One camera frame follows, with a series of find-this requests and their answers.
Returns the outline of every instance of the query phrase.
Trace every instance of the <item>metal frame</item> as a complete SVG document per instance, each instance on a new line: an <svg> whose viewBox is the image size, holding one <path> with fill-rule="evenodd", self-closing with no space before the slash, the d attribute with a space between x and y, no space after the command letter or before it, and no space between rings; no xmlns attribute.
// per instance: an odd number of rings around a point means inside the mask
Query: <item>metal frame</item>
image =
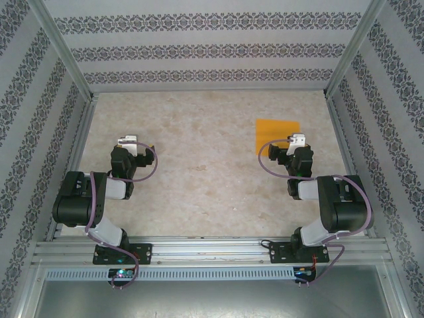
<svg viewBox="0 0 424 318"><path fill-rule="evenodd" d="M59 57L62 59L67 71L77 85L79 92L83 95L84 100L87 101L93 93L77 61L72 55L71 50L66 44L62 33L60 33L58 26L47 9L46 4L43 0L28 0L28 4L59 54Z"/></svg>
<svg viewBox="0 0 424 318"><path fill-rule="evenodd" d="M271 271L266 279L293 279L294 266L309 264L271 264L268 251L260 246L262 239L288 241L287 237L131 237L134 243L148 242L154 245L151 265L140 267L140 272L155 271L156 278L149 279L142 275L137 280L173 280L167 279L161 273L184 271L187 269L202 271L237 270L245 275L238 278L244 280L260 279L260 271ZM376 266L392 317L411 317L405 296L400 288L398 275L394 268L392 255L384 238L369 238L362 236L346 237L339 240L346 250L335 266L372 265ZM93 274L106 271L108 268L120 266L96 266L91 263L95 243L86 237L60 237L52 242L38 242L32 257L30 270L23 287L23 293L14 317L34 317L44 282L49 280L51 271L73 271L76 275L64 275L54 280L99 280ZM329 248L330 260L339 253L337 248Z"/></svg>
<svg viewBox="0 0 424 318"><path fill-rule="evenodd" d="M354 166L347 152L346 142L335 115L334 105L328 96L331 96L334 89L337 88L352 57L356 54L368 29L385 2L386 0L371 1L325 90L329 114L335 128L346 170L350 174L354 173ZM61 59L64 61L66 68L71 73L80 91L89 100L91 92L87 82L83 78L81 70L64 42L63 36L54 24L45 4L42 0L30 0L29 4L38 20L42 23L42 26L59 52ZM81 130L77 137L76 149L69 165L70 170L76 170L79 166L97 98L98 95L92 96L83 116ZM93 265L92 258L95 243L86 237L60 237L60 229L61 225L58 226L53 221L48 232L47 242L37 243L25 284L21 290L21 297L16 305L17 310L12 317L22 318L34 317L36 315L43 285L45 281L49 280L52 271L57 271L58 269L61 269L62 272L74 271L79 273L78 275L81 275L79 277L81 280L99 280L95 276L90 274L84 275L84 273L92 273L93 271L101 272L106 271L108 268L119 267ZM367 231L367 235L365 237L341 238L339 241L346 246L346 250L342 258L335 265L375 266L392 317L412 317L386 240L384 238L375 238L376 236L372 229ZM268 251L259 244L262 239L289 241L287 237L130 237L131 242L149 242L154 245L152 263L149 266L141 266L141 272L155 271L156 273L164 273L167 271L182 271L187 269L208 272L236 269L239 272L256 273L263 270L269 270L271 272L286 270L284 275L274 274L267 277L267 279L292 279L292 269L294 266L311 265L271 264ZM338 253L337 248L329 248L330 260L334 259ZM322 267L326 266L326 264L318 264L318 266ZM68 275L63 277L63 280L74 280L74 278L74 276ZM246 280L254 279L248 275L243 278Z"/></svg>
<svg viewBox="0 0 424 318"><path fill-rule="evenodd" d="M371 0L370 5L365 11L364 16L360 20L359 25L353 34L353 37L351 38L346 50L343 52L343 55L329 80L329 84L324 90L326 97L330 97L334 94L337 86L339 86L343 79L343 76L345 76L345 73L350 66L350 62L358 52L360 45L366 38L366 34L370 30L386 2L387 0Z"/></svg>

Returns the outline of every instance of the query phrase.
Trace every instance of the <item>black mounting plate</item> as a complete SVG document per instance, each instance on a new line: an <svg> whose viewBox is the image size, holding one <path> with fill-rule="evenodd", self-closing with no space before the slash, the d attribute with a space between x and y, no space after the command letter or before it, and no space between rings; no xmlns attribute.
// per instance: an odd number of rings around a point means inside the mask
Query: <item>black mounting plate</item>
<svg viewBox="0 0 424 318"><path fill-rule="evenodd" d="M312 263L313 255L316 256L317 263L330 261L328 250L324 246L303 246L294 252L290 242L271 242L269 250L273 264Z"/></svg>
<svg viewBox="0 0 424 318"><path fill-rule="evenodd" d="M140 265L150 265L152 260L152 247L151 244L131 244L129 252L138 258ZM93 255L94 265L134 265L134 260L121 252L113 250L112 248L96 245Z"/></svg>

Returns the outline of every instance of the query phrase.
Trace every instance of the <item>enclosure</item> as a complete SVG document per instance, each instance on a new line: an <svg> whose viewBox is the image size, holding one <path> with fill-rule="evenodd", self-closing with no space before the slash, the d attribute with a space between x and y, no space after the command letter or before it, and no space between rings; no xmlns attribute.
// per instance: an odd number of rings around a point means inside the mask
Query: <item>enclosure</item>
<svg viewBox="0 0 424 318"><path fill-rule="evenodd" d="M422 0L0 7L2 317L424 316ZM341 238L346 252L309 289L280 282L290 266L259 245L310 224L319 203L260 167L258 119L298 122L313 176L357 174L371 202L374 226ZM131 242L154 247L130 297L108 290L81 229L52 220L66 172L107 172L126 134L158 155L129 200L105 204ZM93 311L80 292L109 304Z"/></svg>

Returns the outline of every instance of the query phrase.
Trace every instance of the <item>wire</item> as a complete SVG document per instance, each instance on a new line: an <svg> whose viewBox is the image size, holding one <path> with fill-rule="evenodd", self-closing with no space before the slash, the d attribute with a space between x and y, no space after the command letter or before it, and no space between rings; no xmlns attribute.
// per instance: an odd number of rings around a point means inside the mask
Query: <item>wire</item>
<svg viewBox="0 0 424 318"><path fill-rule="evenodd" d="M274 144L276 142L290 142L290 139L276 139L276 140L272 140L270 142L267 142L266 144L264 144L262 146L262 148L259 150L258 161L259 161L260 166L265 171L267 171L269 174L272 174L273 176L280 177L280 178L286 178L286 179L298 179L298 180L315 180L316 179L316 178L305 178L305 177L297 177L297 176L287 176L287 175L284 175L284 174L276 174L275 172L273 172L273 171L269 170L267 167L265 167L265 165L264 165L264 163L262 162L262 159L261 159L261 154L268 145ZM347 232L347 233L344 232L344 233L340 233L340 234L335 234L331 237L326 238L325 240L323 240L321 242L323 245L327 245L328 247L339 247L339 248L341 248L341 251L335 257L335 259L330 263L330 265L328 265L325 268L325 270L321 273L321 275L318 276L317 278L315 278L312 282L310 282L309 285L315 284L315 282L319 281L324 275L326 275L328 273L328 271L334 266L334 264L336 264L336 262L339 260L339 258L343 255L343 252L345 251L345 247L342 244L328 244L328 242L330 242L331 240L334 240L334 239L338 239L339 237L349 237L350 235L355 235L355 234L361 233L363 230L365 230L369 226L369 224L371 222L371 217L372 217L371 203L370 203L370 200L368 199L368 197L366 196L364 190L362 190L359 185L354 183L349 178L346 178L344 176L340 176L338 174L334 174L334 175L332 175L332 177L346 181L348 184L350 184L352 187L354 187L359 192L359 194L362 196L362 198L365 201L366 219L365 219L363 226L361 226L361 228L359 228L358 230L353 231L353 232Z"/></svg>
<svg viewBox="0 0 424 318"><path fill-rule="evenodd" d="M154 161L155 161L154 168L153 168L152 172L149 173L149 175L147 175L146 177L143 177L141 179L135 179L135 180L132 180L132 179L121 179L121 178L114 178L113 176L112 177L109 176L109 178L111 178L112 180L119 180L119 181L124 181L124 182L141 182L141 181L147 180L148 178L150 178L151 176L153 176L153 174L155 173L156 169L158 168L158 155L156 154L156 152L154 151L154 149L151 148L151 147L149 147L146 144L143 144L142 142L137 142L137 141L122 141L121 144L137 144L139 146L145 147L146 149L149 149L151 152L153 152Z"/></svg>
<svg viewBox="0 0 424 318"><path fill-rule="evenodd" d="M285 179L298 179L298 180L315 180L315 178L307 178L307 177L297 177L297 176L288 176L286 174L276 174L275 172L269 170L267 167L265 167L264 163L262 162L261 159L261 155L262 152L264 151L264 149L269 146L270 144L274 144L276 142L290 142L290 139L276 139L276 140L272 140L270 142L267 142L265 145L262 146L262 148L259 150L259 154L258 154L258 161L260 166L267 171L269 174L272 174L273 176L276 177L280 177L280 178L285 178Z"/></svg>
<svg viewBox="0 0 424 318"><path fill-rule="evenodd" d="M146 176L146 177L144 177L144 178L141 178L141 179L138 179L138 180L126 180L126 179L119 179L119 178L111 178L111 179L114 179L114 180L121 180L121 181L126 181L126 182L140 182L140 181L144 181L144 180L146 180L146 179L150 178L150 177L153 175L153 173L156 171L157 167L158 167L158 156L156 155L155 151L154 151L151 147L149 147L149 146L147 146L146 144L143 144L143 143L141 143L141 142L123 142L123 143L125 143L125 144L139 144L139 145L141 145L141 146L145 146L147 149L150 149L150 151L152 151L152 152L153 152L154 159L155 159L156 163L155 163L155 165L154 165L154 169L153 169L153 171L152 171L152 172L151 172L148 176ZM138 259L137 259L137 257L136 257L135 255L131 254L130 252L128 252L127 250L123 250L122 248L119 248L119 247L116 247L116 246L113 246L113 245L107 244L106 242L102 242L101 240L99 240L99 239L97 239L97 238L93 237L93 236L89 233L89 230L90 230L90 228L91 228L91 226L93 225L93 222L94 222L94 217L95 217L95 208L96 208L96 205L97 205L97 194L96 194L96 190L95 190L94 172L90 172L90 182L91 182L91 215L90 215L90 218L89 218L88 224L87 224L87 226L85 227L84 231L85 231L86 235L87 235L87 236L88 236L91 240L95 241L96 243L100 244L101 246L106 246L106 247L108 247L108 248L112 248L113 250L116 250L116 251L118 251L118 252L121 252L121 253L123 253L123 254L126 254L127 256L130 256L130 257L134 260L134 262L135 262L134 274L132 275L132 278L131 278L131 280L130 280L129 282L127 282L127 283L126 283L125 285L123 285L123 286L116 286L116 285L114 284L114 282L115 282L115 280L116 280L117 276L115 275L115 276L113 276L113 277L112 277L112 281L111 281L112 288L118 288L118 289L120 289L120 290L123 290L124 288L127 288L127 287L129 287L132 283L134 283L134 281L135 281L135 280L136 280L136 278L138 277L138 271L139 271L139 268L140 268L140 264L138 263Z"/></svg>
<svg viewBox="0 0 424 318"><path fill-rule="evenodd" d="M114 281L117 278L116 275L113 276L113 278L112 278L112 282L111 282L112 288L119 288L120 290L123 290L124 288L129 287L136 280L136 278L138 276L138 268L139 268L138 259L134 255L132 255L130 252L123 250L122 248L107 244L106 242L102 242L89 233L89 229L92 226L93 221L94 221L95 208L96 208L96 204L97 204L97 198L96 198L96 192L95 192L95 180L94 180L94 173L93 172L90 172L90 181L91 181L91 215L90 215L90 220L89 220L87 226L85 227L84 231L85 231L86 235L91 240L95 241L96 243L99 243L101 246L106 246L106 247L112 248L113 250L117 250L118 252L124 253L124 254L130 256L135 261L134 274L133 274L131 280L128 283L126 283L124 286L116 286L114 284Z"/></svg>

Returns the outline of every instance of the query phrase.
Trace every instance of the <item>gray floor below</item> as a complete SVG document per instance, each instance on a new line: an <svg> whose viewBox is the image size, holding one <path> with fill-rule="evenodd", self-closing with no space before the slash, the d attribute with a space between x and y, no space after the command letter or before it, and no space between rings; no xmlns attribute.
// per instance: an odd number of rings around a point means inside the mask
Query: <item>gray floor below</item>
<svg viewBox="0 0 424 318"><path fill-rule="evenodd" d="M385 318L389 311L373 266L343 266L316 286L292 281L45 282L36 317L61 318Z"/></svg>

